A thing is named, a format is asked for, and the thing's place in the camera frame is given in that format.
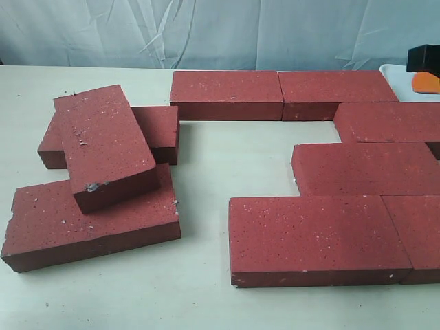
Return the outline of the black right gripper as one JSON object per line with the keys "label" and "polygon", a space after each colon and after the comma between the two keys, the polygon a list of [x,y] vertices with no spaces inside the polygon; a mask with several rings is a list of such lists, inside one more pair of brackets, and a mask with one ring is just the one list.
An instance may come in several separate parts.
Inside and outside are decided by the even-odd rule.
{"label": "black right gripper", "polygon": [[419,94],[440,94],[440,45],[420,45],[408,50],[407,72],[416,72],[412,90]]}

